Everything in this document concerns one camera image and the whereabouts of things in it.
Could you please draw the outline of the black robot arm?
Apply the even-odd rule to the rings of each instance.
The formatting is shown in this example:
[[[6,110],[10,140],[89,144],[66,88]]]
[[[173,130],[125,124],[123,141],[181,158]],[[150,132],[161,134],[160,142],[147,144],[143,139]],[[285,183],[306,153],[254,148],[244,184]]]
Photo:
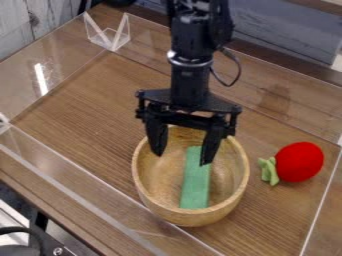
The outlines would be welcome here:
[[[214,161],[221,142],[236,134],[242,107],[217,96],[209,87],[218,74],[214,53],[228,53],[234,22],[229,0],[168,0],[172,32],[172,87],[137,92],[137,117],[143,121],[151,151],[161,155],[169,127],[204,130],[201,164]]]

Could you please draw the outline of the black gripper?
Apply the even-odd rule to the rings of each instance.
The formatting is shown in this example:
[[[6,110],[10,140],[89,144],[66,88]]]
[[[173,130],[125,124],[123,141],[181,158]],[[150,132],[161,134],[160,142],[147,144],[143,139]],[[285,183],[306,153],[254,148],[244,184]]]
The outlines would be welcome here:
[[[137,118],[146,127],[153,152],[162,156],[169,139],[169,126],[177,125],[206,132],[201,164],[212,164],[221,142],[237,133],[242,107],[210,91],[210,75],[225,85],[213,65],[178,66],[172,69],[172,87],[137,92]]]

